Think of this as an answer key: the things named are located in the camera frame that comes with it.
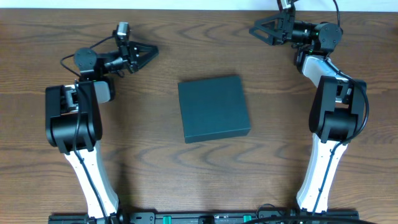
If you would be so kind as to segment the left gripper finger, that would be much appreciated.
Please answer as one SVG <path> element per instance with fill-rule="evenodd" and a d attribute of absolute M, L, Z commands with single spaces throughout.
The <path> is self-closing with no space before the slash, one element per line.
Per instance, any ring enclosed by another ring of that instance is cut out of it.
<path fill-rule="evenodd" d="M 135 41 L 130 41 L 129 45 L 137 52 L 159 52 L 158 47 L 155 45 L 143 44 Z"/>
<path fill-rule="evenodd" d="M 149 62 L 158 56 L 159 53 L 155 52 L 137 52 L 135 53 L 135 71 L 139 71 L 143 67 L 145 67 Z"/>

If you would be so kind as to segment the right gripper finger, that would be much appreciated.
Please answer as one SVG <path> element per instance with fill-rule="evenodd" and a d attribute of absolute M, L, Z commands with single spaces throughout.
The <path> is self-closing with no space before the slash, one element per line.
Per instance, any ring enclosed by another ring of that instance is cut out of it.
<path fill-rule="evenodd" d="M 265 30 L 283 30 L 284 13 L 278 13 L 273 16 L 265 17 L 254 22 L 254 28 Z"/>
<path fill-rule="evenodd" d="M 268 34 L 258 28 L 250 28 L 249 33 L 255 38 L 265 42 L 268 45 L 280 45 L 280 41 L 271 34 Z"/>

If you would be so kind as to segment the dark green box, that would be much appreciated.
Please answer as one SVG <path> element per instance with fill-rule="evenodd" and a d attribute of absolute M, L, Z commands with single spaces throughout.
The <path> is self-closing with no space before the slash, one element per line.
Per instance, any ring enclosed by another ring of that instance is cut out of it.
<path fill-rule="evenodd" d="M 239 76 L 181 82 L 178 98 L 186 143 L 246 136 L 251 130 Z"/>

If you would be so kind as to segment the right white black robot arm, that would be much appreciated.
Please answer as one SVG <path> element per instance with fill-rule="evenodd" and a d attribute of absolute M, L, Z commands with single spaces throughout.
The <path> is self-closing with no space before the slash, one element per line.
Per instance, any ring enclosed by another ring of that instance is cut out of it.
<path fill-rule="evenodd" d="M 344 74 L 331 61 L 343 37 L 340 21 L 299 21 L 293 1 L 279 1 L 278 5 L 278 14 L 257 20 L 249 32 L 269 45 L 292 43 L 294 65 L 317 89 L 308 119 L 312 152 L 296 200 L 302 211 L 322 214 L 328 210 L 340 159 L 368 122 L 367 84 Z"/>

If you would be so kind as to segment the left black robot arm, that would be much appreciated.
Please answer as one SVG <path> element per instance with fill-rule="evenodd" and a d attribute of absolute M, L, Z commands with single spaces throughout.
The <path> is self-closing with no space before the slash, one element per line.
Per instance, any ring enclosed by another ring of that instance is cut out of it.
<path fill-rule="evenodd" d="M 137 72 L 159 54 L 155 45 L 117 41 L 117 50 L 97 54 L 92 47 L 78 49 L 72 58 L 80 69 L 72 85 L 45 90 L 45 130 L 49 144 L 70 163 L 88 207 L 82 217 L 50 218 L 50 223 L 129 223 L 120 207 L 101 156 L 103 134 L 99 105 L 114 100 L 114 83 L 108 74 Z"/>

